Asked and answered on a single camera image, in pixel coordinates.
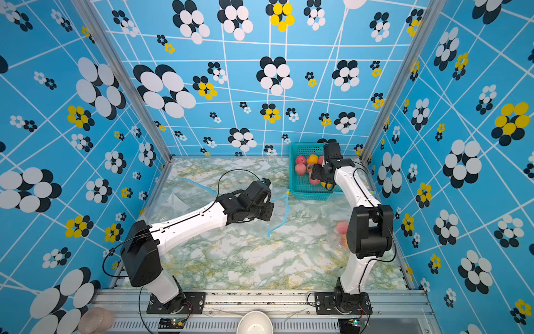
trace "black and white circle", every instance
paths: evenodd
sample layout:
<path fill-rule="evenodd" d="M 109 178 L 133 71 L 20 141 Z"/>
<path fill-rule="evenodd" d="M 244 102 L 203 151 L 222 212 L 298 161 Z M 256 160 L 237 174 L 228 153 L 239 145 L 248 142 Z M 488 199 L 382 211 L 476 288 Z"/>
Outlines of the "black and white circle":
<path fill-rule="evenodd" d="M 254 135 L 247 128 L 238 130 L 237 128 L 230 129 L 230 137 L 228 142 L 233 147 L 239 148 L 243 152 L 248 152 L 251 148 L 254 148 L 258 143 L 254 140 Z"/>
<path fill-rule="evenodd" d="M 107 170 L 111 170 L 112 173 L 122 174 L 123 169 L 126 168 L 126 161 L 122 153 L 117 151 L 106 152 L 105 158 L 104 167 Z"/>
<path fill-rule="evenodd" d="M 238 41 L 245 39 L 245 34 L 250 34 L 254 29 L 249 20 L 248 9 L 243 6 L 242 0 L 219 0 L 221 9 L 217 13 L 217 19 L 223 24 L 224 31 L 234 34 Z"/>
<path fill-rule="evenodd" d="M 191 37 L 195 44 L 202 44 L 202 38 L 209 36 L 209 27 L 204 23 L 204 15 L 197 9 L 192 0 L 182 2 L 174 0 L 172 9 L 176 14 L 172 17 L 175 26 L 184 37 Z"/>
<path fill-rule="evenodd" d="M 493 232 L 495 238 L 499 240 L 502 247 L 519 247 L 519 240 L 525 235 L 523 221 L 519 218 L 512 218 L 509 214 L 502 216 L 502 220 L 497 223 L 498 230 Z"/>
<path fill-rule="evenodd" d="M 428 118 L 430 117 L 430 108 L 428 105 L 430 100 L 428 98 L 424 100 L 417 100 L 415 103 L 415 109 L 412 112 L 412 125 L 417 131 L 421 129 L 422 126 L 428 123 Z"/>
<path fill-rule="evenodd" d="M 182 118 L 184 108 L 191 109 L 197 104 L 195 97 L 184 87 L 182 78 L 168 65 L 158 65 L 155 72 L 148 66 L 136 65 L 133 75 L 142 84 L 137 91 L 143 101 L 149 107 L 163 109 L 173 118 Z M 170 97 L 161 96 L 164 87 L 169 90 Z"/>
<path fill-rule="evenodd" d="M 334 85 L 340 87 L 341 91 L 348 91 L 351 87 L 357 86 L 360 83 L 358 74 L 360 69 L 358 68 L 358 62 L 351 60 L 340 60 L 337 63 L 336 70 L 332 72 L 332 79 L 334 79 Z"/>
<path fill-rule="evenodd" d="M 458 222 L 458 217 L 455 214 L 449 214 L 447 210 L 439 212 L 439 217 L 436 218 L 434 225 L 434 233 L 438 235 L 439 243 L 442 245 L 456 244 L 456 238 L 460 236 L 460 230 L 457 227 Z"/>
<path fill-rule="evenodd" d="M 150 143 L 139 144 L 139 161 L 143 162 L 146 166 L 152 167 L 156 160 L 156 152 L 154 152 L 154 145 Z"/>
<path fill-rule="evenodd" d="M 402 158 L 399 154 L 391 156 L 391 153 L 385 152 L 382 157 L 382 166 L 378 169 L 376 180 L 382 186 L 382 194 L 388 198 L 391 193 L 398 193 L 401 190 L 402 175 L 401 175 Z"/>
<path fill-rule="evenodd" d="M 263 57 L 260 60 L 260 71 L 256 73 L 256 79 L 263 89 L 270 89 L 275 96 L 280 96 L 284 90 L 293 86 L 293 79 L 289 77 L 289 66 L 284 57 Z"/>
<path fill-rule="evenodd" d="M 478 174 L 482 169 L 482 162 L 477 157 L 480 150 L 480 145 L 476 141 L 464 144 L 458 139 L 452 143 L 451 152 L 445 158 L 443 174 L 451 178 L 453 187 L 461 188 L 464 181 L 475 183 L 478 180 Z"/>
<path fill-rule="evenodd" d="M 457 36 L 458 27 L 454 27 L 450 32 L 444 32 L 439 39 L 434 66 L 439 66 L 440 71 L 445 70 L 447 64 L 456 58 L 457 49 L 460 45 L 460 39 Z"/>
<path fill-rule="evenodd" d="M 356 130 L 356 114 L 341 112 L 338 118 L 334 121 L 335 128 L 341 131 L 342 134 L 347 134 L 349 131 Z"/>
<path fill-rule="evenodd" d="M 458 273 L 465 278 L 465 286 L 471 291 L 475 292 L 477 289 L 487 294 L 489 287 L 493 285 L 493 278 L 489 272 L 491 271 L 491 263 L 485 258 L 480 258 L 475 251 L 467 251 L 467 257 L 461 259 L 460 266 L 458 266 Z"/>
<path fill-rule="evenodd" d="M 96 108 L 97 112 L 109 120 L 117 116 L 117 108 L 124 109 L 126 98 L 119 91 L 119 82 L 108 65 L 93 64 L 88 58 L 78 60 L 78 70 L 83 79 L 76 83 L 78 96 Z M 106 88 L 106 96 L 102 95 L 98 87 Z"/>

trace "marble-patterned table surface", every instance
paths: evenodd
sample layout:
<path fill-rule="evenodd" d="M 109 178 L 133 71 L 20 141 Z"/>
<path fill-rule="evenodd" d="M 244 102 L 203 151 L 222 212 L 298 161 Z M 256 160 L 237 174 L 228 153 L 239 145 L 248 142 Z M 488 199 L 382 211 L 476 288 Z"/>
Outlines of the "marble-patterned table surface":
<path fill-rule="evenodd" d="M 271 180 L 273 199 L 283 197 L 289 188 L 286 158 L 177 158 L 169 167 L 162 193 L 143 214 L 147 223 L 178 217 L 213 200 L 212 193 L 182 178 L 216 191 L 225 171 L 243 168 Z M 364 174 L 361 178 L 368 182 Z M 230 172 L 221 180 L 221 193 L 246 189 L 254 180 L 248 172 Z M 332 289 L 350 253 L 335 226 L 348 220 L 352 209 L 343 194 L 331 195 L 327 201 L 288 196 L 287 222 L 271 237 L 263 221 L 231 224 L 196 236 L 162 255 L 163 267 L 184 289 Z M 278 226 L 286 213 L 284 199 L 274 203 L 270 229 Z M 384 259 L 391 259 L 392 254 L 388 251 Z M 376 263 L 366 289 L 406 290 L 400 270 L 397 261 Z M 123 288 L 128 287 L 127 280 Z"/>

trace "white bowl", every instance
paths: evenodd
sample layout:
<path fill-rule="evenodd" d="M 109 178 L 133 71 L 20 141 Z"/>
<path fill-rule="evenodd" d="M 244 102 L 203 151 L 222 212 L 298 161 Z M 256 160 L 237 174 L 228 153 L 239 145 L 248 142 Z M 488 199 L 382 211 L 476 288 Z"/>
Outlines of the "white bowl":
<path fill-rule="evenodd" d="M 272 334 L 269 317 L 261 311 L 251 311 L 243 316 L 237 325 L 237 334 Z"/>

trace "yellow circle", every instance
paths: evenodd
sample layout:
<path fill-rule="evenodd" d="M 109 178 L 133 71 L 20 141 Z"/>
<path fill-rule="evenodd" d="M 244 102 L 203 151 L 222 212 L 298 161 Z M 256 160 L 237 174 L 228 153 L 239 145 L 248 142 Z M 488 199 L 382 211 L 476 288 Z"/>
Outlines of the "yellow circle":
<path fill-rule="evenodd" d="M 507 125 L 505 125 L 505 126 L 502 128 L 502 132 L 504 132 L 504 133 L 507 134 L 507 135 L 511 135 L 512 133 L 514 133 L 515 129 L 516 129 L 515 124 L 513 124 L 513 123 L 508 123 Z"/>
<path fill-rule="evenodd" d="M 283 9 L 283 12 L 285 15 L 289 15 L 291 14 L 291 12 L 293 11 L 293 6 L 288 2 L 284 5 L 284 9 Z"/>
<path fill-rule="evenodd" d="M 518 105 L 515 106 L 515 114 L 516 115 L 524 115 L 529 110 L 529 104 L 526 102 L 521 102 Z"/>
<path fill-rule="evenodd" d="M 285 23 L 284 21 L 278 23 L 278 30 L 280 30 L 281 32 L 284 32 L 287 30 L 287 23 Z"/>
<path fill-rule="evenodd" d="M 515 120 L 515 126 L 518 128 L 524 128 L 530 123 L 530 117 L 527 115 L 521 115 Z"/>
<path fill-rule="evenodd" d="M 273 6 L 272 10 L 276 15 L 280 15 L 282 14 L 282 10 L 284 10 L 284 8 L 282 7 L 282 4 L 277 3 Z"/>
<path fill-rule="evenodd" d="M 295 23 L 295 17 L 293 15 L 286 16 L 286 23 L 288 26 L 292 26 Z"/>
<path fill-rule="evenodd" d="M 273 16 L 271 16 L 271 24 L 272 24 L 272 25 L 275 26 L 275 25 L 278 24 L 278 22 L 280 22 L 280 18 L 278 17 L 278 15 L 273 15 Z"/>
<path fill-rule="evenodd" d="M 510 116 L 513 112 L 514 112 L 514 105 L 511 103 L 508 103 L 507 105 L 502 107 L 502 110 L 501 110 L 501 114 L 503 114 L 504 116 Z"/>
<path fill-rule="evenodd" d="M 495 126 L 502 128 L 507 122 L 508 118 L 506 116 L 499 116 L 497 119 L 495 119 Z"/>

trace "black cable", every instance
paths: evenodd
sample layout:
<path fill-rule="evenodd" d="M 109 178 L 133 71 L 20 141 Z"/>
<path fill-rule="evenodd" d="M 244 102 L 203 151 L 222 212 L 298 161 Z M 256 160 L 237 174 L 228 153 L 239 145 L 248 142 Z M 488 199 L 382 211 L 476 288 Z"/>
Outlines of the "black cable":
<path fill-rule="evenodd" d="M 107 258 L 108 258 L 110 255 L 112 255 L 112 254 L 115 253 L 115 249 L 117 249 L 120 245 L 122 245 L 122 244 L 124 244 L 125 242 L 128 242 L 128 241 L 130 241 L 130 240 L 133 240 L 133 239 L 135 239 L 135 238 L 144 237 L 144 236 L 147 236 L 147 235 L 149 235 L 149 234 L 151 234 L 151 232 L 149 232 L 149 233 L 144 233 L 144 234 L 140 234 L 140 235 L 137 235 L 137 236 L 133 236 L 133 237 L 131 237 L 131 238 L 129 238 L 129 239 L 124 240 L 123 242 L 121 242 L 120 244 L 116 245 L 116 246 L 113 247 L 112 249 L 110 249 L 109 252 L 106 254 L 106 257 L 105 257 L 104 260 L 102 261 L 102 271 L 104 272 L 104 274 L 106 274 L 106 275 L 109 276 L 109 277 L 116 277 L 116 278 L 126 278 L 126 277 L 128 277 L 128 276 L 116 276 L 116 275 L 111 275 L 111 274 L 109 274 L 109 273 L 106 271 L 106 268 L 104 267 L 104 265 L 106 264 L 106 260 L 107 260 Z"/>
<path fill-rule="evenodd" d="M 143 290 L 143 287 L 141 287 L 141 289 L 139 289 L 139 299 L 137 300 L 137 306 L 139 307 L 139 316 L 141 317 L 141 321 L 142 321 L 143 325 L 145 326 L 146 330 L 150 334 L 154 334 L 150 329 L 148 329 L 148 326 L 146 325 L 145 321 L 143 320 L 143 315 L 141 314 L 141 291 L 142 290 Z"/>
<path fill-rule="evenodd" d="M 311 307 L 317 307 L 317 304 L 315 304 L 315 302 L 314 302 L 315 305 L 312 305 L 312 304 L 310 303 L 310 295 L 311 295 L 312 293 L 315 293 L 315 292 L 310 292 L 310 293 L 308 293 L 308 295 L 306 296 L 306 302 L 307 302 L 308 305 L 310 305 Z"/>

